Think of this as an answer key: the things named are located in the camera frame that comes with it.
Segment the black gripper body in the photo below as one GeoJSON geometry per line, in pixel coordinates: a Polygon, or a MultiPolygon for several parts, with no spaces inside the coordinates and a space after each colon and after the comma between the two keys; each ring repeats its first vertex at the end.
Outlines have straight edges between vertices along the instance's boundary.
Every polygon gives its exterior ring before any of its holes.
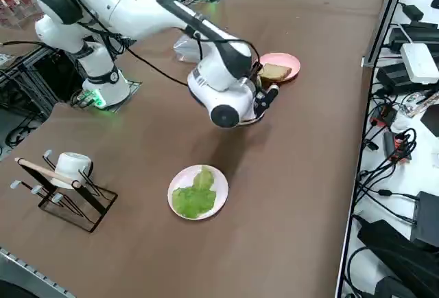
{"type": "Polygon", "coordinates": [[[253,111],[255,115],[262,115],[264,110],[262,103],[265,98],[265,93],[261,90],[261,88],[257,87],[254,95],[253,101],[253,111]]]}

